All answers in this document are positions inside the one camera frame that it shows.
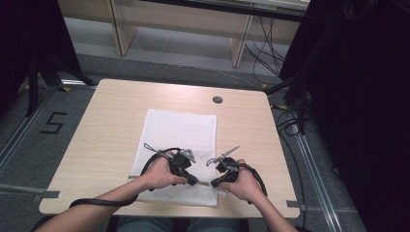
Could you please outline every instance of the pants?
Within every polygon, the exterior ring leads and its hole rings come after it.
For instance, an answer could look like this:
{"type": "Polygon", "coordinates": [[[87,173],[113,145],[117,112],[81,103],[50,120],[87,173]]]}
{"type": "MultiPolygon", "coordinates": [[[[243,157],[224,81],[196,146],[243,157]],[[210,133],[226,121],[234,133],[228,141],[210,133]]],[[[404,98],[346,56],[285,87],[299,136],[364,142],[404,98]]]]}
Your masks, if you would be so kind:
{"type": "MultiPolygon", "coordinates": [[[[120,232],[173,232],[173,219],[169,217],[121,217],[120,232]]],[[[224,218],[192,218],[187,232],[238,232],[239,220],[224,218]]]]}

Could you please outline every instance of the light wood tabletop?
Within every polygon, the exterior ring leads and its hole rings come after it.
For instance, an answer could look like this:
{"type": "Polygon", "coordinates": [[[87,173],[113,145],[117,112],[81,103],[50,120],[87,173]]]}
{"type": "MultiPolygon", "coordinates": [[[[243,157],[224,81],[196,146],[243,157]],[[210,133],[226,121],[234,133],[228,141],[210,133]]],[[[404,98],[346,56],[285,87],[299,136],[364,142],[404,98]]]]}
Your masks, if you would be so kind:
{"type": "MultiPolygon", "coordinates": [[[[217,156],[235,145],[230,157],[245,159],[265,183],[268,197],[286,218],[299,208],[267,97],[262,92],[104,79],[100,82],[48,190],[40,211],[59,214],[78,198],[90,198],[123,185],[129,177],[147,110],[217,115],[217,156]],[[223,99],[214,103],[213,97],[223,99]]],[[[261,218],[253,205],[233,194],[217,207],[138,202],[116,215],[150,217],[261,218]]]]}

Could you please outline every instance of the white towel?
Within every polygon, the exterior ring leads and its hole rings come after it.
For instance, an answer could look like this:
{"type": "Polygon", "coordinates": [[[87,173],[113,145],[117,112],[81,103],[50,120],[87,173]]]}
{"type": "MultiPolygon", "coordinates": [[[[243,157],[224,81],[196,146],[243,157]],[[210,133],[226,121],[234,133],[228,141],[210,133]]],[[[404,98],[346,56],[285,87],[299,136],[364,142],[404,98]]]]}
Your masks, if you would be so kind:
{"type": "MultiPolygon", "coordinates": [[[[216,136],[216,115],[149,109],[130,176],[139,176],[147,160],[155,154],[144,147],[147,143],[155,150],[192,149],[196,163],[187,171],[199,181],[210,182],[217,178],[217,171],[213,164],[207,167],[206,162],[216,157],[216,136]]],[[[218,192],[212,187],[185,184],[141,192],[138,200],[216,206],[218,192]]]]}

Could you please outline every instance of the person's left hand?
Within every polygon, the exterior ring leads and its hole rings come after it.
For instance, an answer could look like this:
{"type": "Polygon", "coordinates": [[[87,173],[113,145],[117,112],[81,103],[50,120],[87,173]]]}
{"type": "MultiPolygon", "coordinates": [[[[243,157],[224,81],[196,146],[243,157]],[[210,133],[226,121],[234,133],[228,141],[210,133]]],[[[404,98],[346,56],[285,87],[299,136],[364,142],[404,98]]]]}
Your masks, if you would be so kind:
{"type": "Polygon", "coordinates": [[[156,159],[141,177],[146,179],[148,189],[162,189],[187,182],[185,177],[175,176],[170,172],[168,160],[164,157],[156,159]]]}

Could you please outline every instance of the hand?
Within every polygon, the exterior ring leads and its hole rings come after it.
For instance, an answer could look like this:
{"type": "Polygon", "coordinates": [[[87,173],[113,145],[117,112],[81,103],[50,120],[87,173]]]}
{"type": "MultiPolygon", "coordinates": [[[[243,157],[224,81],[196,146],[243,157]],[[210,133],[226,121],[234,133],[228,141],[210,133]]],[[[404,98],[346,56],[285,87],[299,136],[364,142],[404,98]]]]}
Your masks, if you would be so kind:
{"type": "MultiPolygon", "coordinates": [[[[237,160],[239,163],[245,163],[243,159],[237,160]]],[[[254,179],[252,173],[244,167],[239,168],[239,176],[235,183],[220,183],[220,187],[232,192],[241,200],[253,202],[256,197],[264,196],[262,188],[254,179]]]]}
{"type": "Polygon", "coordinates": [[[160,157],[151,164],[148,170],[140,177],[147,182],[147,189],[162,189],[173,184],[185,184],[185,177],[175,176],[169,170],[168,160],[160,157]]]}

